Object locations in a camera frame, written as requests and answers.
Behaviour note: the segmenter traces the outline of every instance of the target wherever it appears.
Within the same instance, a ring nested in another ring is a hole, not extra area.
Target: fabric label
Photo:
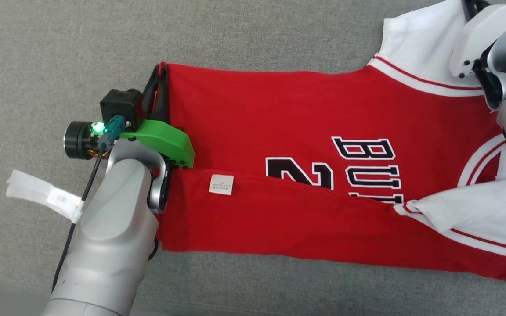
[[[232,187],[233,187],[233,176],[213,174],[212,180],[210,180],[210,189],[208,190],[208,192],[231,195]]]

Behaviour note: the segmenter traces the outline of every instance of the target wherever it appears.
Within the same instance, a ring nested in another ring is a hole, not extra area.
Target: white sleeve fabric
[[[411,214],[396,210],[448,238],[455,232],[475,238],[491,244],[485,245],[488,251],[506,246],[506,179],[442,191],[405,206]]]

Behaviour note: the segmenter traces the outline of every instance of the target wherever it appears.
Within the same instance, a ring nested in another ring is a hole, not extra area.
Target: camera lens
[[[64,134],[64,150],[72,159],[92,158],[87,150],[92,149],[90,133],[92,122],[73,121]]]

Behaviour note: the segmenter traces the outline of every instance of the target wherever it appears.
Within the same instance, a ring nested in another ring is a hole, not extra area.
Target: white tag
[[[83,202],[79,196],[58,189],[52,184],[30,174],[13,170],[7,180],[6,196],[22,198],[48,206],[76,224],[82,215]]]
[[[210,189],[208,190],[208,192],[231,195],[232,187],[233,187],[233,176],[213,174],[212,180],[210,180]]]

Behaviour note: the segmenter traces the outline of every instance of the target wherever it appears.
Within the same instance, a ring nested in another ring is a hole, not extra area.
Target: green led light
[[[91,128],[95,134],[99,134],[105,129],[105,124],[103,122],[96,122],[92,124]]]

